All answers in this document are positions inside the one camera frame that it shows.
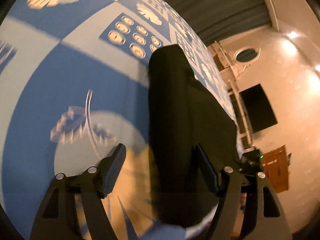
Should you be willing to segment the black pants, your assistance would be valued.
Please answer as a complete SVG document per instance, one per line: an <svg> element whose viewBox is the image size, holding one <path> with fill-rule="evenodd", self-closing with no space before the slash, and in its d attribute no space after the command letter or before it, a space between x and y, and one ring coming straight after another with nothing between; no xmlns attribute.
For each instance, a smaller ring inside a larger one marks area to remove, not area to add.
<svg viewBox="0 0 320 240"><path fill-rule="evenodd" d="M208 189L200 150L212 165L236 167L237 127L195 78L178 45L149 61L149 144L157 167L156 206L162 223L195 226L219 198Z"/></svg>

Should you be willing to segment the brown wooden cabinet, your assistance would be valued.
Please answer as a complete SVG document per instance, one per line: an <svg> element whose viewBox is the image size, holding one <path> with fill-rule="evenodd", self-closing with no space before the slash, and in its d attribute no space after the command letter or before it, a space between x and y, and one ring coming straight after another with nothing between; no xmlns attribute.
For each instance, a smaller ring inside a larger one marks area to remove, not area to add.
<svg viewBox="0 0 320 240"><path fill-rule="evenodd" d="M289 172L285 145L264 153L262 166L276 193L289 190Z"/></svg>

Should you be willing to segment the white vanity shelf unit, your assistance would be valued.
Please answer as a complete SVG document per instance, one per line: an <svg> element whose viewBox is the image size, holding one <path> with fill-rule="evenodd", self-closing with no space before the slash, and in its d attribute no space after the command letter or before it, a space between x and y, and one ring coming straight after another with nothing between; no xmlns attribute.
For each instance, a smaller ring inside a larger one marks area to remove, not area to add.
<svg viewBox="0 0 320 240"><path fill-rule="evenodd" d="M230 53L223 48L222 44L218 41L215 41L207 48L219 68L220 75L225 82L228 95L231 99L234 99L235 111L238 114L238 123L240 125L240 141L242 142L245 151L249 151L249 149L253 147L252 125L249 120L247 109L240 95L240 89L236 83L240 76L240 70L242 70L245 65L236 61L235 56L230 55Z"/></svg>

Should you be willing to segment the dark grey curtain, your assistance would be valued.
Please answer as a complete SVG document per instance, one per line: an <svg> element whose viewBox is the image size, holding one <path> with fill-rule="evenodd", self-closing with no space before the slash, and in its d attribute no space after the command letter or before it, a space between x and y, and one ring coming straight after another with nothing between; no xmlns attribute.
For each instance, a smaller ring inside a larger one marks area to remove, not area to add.
<svg viewBox="0 0 320 240"><path fill-rule="evenodd" d="M264 0L165 0L208 46L236 34L270 25Z"/></svg>

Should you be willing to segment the blue patterned bed cover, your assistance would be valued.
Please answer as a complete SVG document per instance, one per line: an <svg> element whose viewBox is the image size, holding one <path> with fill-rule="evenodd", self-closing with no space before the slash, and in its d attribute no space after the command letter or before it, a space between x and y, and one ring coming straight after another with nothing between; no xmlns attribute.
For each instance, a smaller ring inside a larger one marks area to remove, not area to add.
<svg viewBox="0 0 320 240"><path fill-rule="evenodd" d="M195 78L235 122L208 49L164 0L10 0L1 23L1 238L30 239L59 173L82 174L126 158L102 199L117 239L206 239L217 204L199 224L162 223L149 144L149 61L178 45ZM236 138L240 157L242 145Z"/></svg>

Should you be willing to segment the black wall television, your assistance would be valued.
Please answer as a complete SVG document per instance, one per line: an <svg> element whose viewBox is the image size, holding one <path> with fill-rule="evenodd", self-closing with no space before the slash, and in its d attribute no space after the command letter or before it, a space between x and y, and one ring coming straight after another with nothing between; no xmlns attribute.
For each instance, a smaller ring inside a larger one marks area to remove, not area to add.
<svg viewBox="0 0 320 240"><path fill-rule="evenodd" d="M261 84L241 91L240 96L247 110L253 133L260 132L278 123Z"/></svg>

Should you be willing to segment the oval wall mirror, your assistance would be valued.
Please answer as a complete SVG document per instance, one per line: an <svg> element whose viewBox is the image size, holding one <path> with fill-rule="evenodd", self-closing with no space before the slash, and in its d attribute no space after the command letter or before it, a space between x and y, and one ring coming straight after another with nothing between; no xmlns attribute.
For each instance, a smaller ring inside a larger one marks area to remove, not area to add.
<svg viewBox="0 0 320 240"><path fill-rule="evenodd" d="M257 61L261 54L261 48L245 46L234 53L234 60L239 63L251 63Z"/></svg>

